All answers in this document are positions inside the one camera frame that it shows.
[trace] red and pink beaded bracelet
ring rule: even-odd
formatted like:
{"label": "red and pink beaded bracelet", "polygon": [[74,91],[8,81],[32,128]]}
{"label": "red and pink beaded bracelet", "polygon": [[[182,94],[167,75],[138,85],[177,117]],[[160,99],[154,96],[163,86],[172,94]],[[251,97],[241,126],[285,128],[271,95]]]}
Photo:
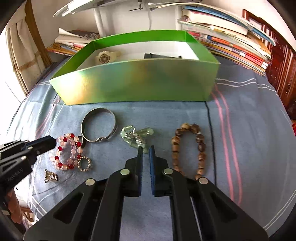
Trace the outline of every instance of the red and pink beaded bracelet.
{"label": "red and pink beaded bracelet", "polygon": [[[63,164],[60,162],[59,157],[64,149],[66,142],[68,141],[71,144],[71,155],[70,158],[67,160],[67,164]],[[78,160],[81,158],[81,153],[83,152],[79,137],[75,136],[73,133],[67,133],[63,136],[58,137],[57,142],[60,143],[60,146],[58,147],[56,156],[53,156],[53,154],[50,153],[49,159],[53,162],[58,170],[67,171],[68,169],[74,169],[74,166],[77,166]]]}

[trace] green box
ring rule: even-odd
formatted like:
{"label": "green box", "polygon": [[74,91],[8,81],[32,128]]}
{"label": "green box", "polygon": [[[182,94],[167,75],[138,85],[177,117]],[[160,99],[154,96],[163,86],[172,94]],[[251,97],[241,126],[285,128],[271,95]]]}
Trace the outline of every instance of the green box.
{"label": "green box", "polygon": [[[77,70],[98,49],[150,41],[186,42],[199,60],[136,59]],[[50,83],[67,105],[121,101],[207,101],[219,64],[186,31],[132,32],[92,41],[71,57]]]}

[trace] blue book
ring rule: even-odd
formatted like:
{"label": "blue book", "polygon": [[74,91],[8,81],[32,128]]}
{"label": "blue book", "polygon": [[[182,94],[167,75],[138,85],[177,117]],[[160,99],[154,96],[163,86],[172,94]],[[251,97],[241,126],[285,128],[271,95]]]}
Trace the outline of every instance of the blue book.
{"label": "blue book", "polygon": [[275,42],[269,36],[263,34],[261,31],[255,29],[255,28],[253,28],[251,25],[248,25],[248,26],[244,25],[243,23],[241,23],[240,21],[238,21],[234,17],[229,16],[228,14],[223,13],[223,12],[221,12],[219,10],[215,10],[215,9],[211,9],[211,8],[207,8],[207,7],[203,7],[203,6],[196,6],[196,7],[184,6],[184,9],[194,10],[194,11],[198,11],[198,12],[211,14],[213,16],[228,20],[228,21],[230,21],[232,23],[235,23],[235,24],[237,24],[239,26],[248,28],[252,33],[258,35],[259,37],[261,37],[261,38],[263,38],[265,40],[267,40],[268,42],[270,42],[272,45],[275,46]]}

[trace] stack of books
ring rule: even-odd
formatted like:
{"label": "stack of books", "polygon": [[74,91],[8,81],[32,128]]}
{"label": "stack of books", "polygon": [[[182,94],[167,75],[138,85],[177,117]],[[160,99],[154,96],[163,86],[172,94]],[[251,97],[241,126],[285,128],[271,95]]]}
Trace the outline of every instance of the stack of books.
{"label": "stack of books", "polygon": [[211,53],[265,75],[271,52],[262,40],[275,41],[255,25],[223,9],[205,4],[184,6],[178,21],[182,29]]}
{"label": "stack of books", "polygon": [[81,30],[65,31],[59,28],[59,36],[54,43],[47,48],[47,51],[73,56],[91,41],[100,38],[98,33]]}

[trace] jewelry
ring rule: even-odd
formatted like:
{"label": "jewelry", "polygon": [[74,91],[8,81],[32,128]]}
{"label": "jewelry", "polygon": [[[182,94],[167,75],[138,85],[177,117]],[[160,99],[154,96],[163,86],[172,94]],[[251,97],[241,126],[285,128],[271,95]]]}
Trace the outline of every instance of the jewelry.
{"label": "jewelry", "polygon": [[123,141],[128,143],[133,148],[143,148],[143,153],[148,153],[148,148],[146,147],[146,142],[144,137],[152,136],[154,133],[153,129],[150,127],[136,131],[133,125],[123,127],[120,132],[120,136]]}
{"label": "jewelry", "polygon": [[175,136],[172,138],[172,158],[173,158],[173,166],[174,170],[181,172],[181,169],[179,168],[179,151],[180,151],[180,137],[183,135],[184,132],[190,131],[191,133],[196,135],[196,142],[198,143],[198,169],[196,170],[197,175],[195,176],[195,179],[199,179],[204,174],[204,168],[205,168],[205,159],[206,154],[205,151],[205,137],[200,132],[200,127],[197,124],[189,125],[188,123],[184,123],[181,125],[179,129],[176,129]]}
{"label": "jewelry", "polygon": [[[81,160],[82,159],[86,159],[88,161],[88,165],[87,165],[87,168],[86,169],[82,169],[81,166],[80,166],[80,163],[81,163]],[[86,157],[86,156],[82,156],[79,160],[78,160],[78,164],[77,164],[77,167],[78,167],[78,170],[81,171],[81,172],[87,172],[89,170],[89,168],[91,167],[92,163],[91,163],[91,159]]]}
{"label": "jewelry", "polygon": [[[58,137],[57,142],[60,144],[60,146],[58,147],[56,156],[54,157],[52,153],[49,153],[49,159],[53,162],[56,169],[58,170],[67,171],[68,169],[74,169],[74,166],[77,166],[78,164],[77,160],[81,158],[81,153],[83,152],[81,148],[82,143],[79,141],[79,137],[75,136],[73,133],[67,133],[63,136]],[[70,158],[67,160],[67,164],[63,164],[60,162],[59,157],[67,142],[71,144],[71,155]]]}
{"label": "jewelry", "polygon": [[59,177],[54,172],[50,172],[47,169],[45,169],[45,179],[44,182],[48,183],[49,181],[57,182],[59,180]]}
{"label": "jewelry", "polygon": [[[85,123],[86,123],[87,119],[88,119],[89,117],[91,117],[91,116],[97,114],[97,113],[102,113],[102,112],[109,113],[109,114],[111,114],[111,115],[113,116],[113,118],[114,118],[114,127],[113,127],[113,130],[112,130],[112,131],[110,132],[110,134],[109,134],[108,136],[106,136],[106,137],[99,137],[99,138],[97,138],[96,140],[89,140],[89,139],[87,139],[87,138],[85,137],[85,135],[84,135]],[[116,117],[115,117],[114,113],[113,113],[111,110],[108,110],[108,109],[105,109],[105,108],[96,108],[96,109],[93,109],[93,110],[91,110],[90,112],[88,112],[88,113],[86,114],[86,116],[84,117],[84,119],[83,119],[83,121],[82,121],[82,123],[81,123],[81,134],[82,134],[83,138],[84,138],[85,140],[87,140],[88,142],[107,141],[107,140],[108,140],[108,139],[114,134],[114,132],[116,131],[116,128],[117,128],[117,124],[116,124]]]}

